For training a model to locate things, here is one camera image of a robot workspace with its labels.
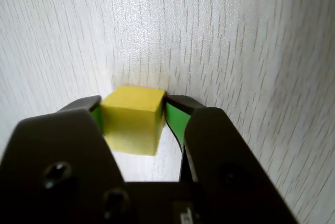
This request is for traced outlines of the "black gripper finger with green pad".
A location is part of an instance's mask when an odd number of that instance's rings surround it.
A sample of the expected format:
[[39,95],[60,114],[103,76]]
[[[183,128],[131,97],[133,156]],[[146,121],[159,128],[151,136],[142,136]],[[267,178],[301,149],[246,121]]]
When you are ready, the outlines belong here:
[[166,123],[183,147],[204,223],[296,219],[223,109],[185,95],[165,99]]
[[95,119],[101,97],[22,120],[1,162],[1,223],[128,223],[124,180]]

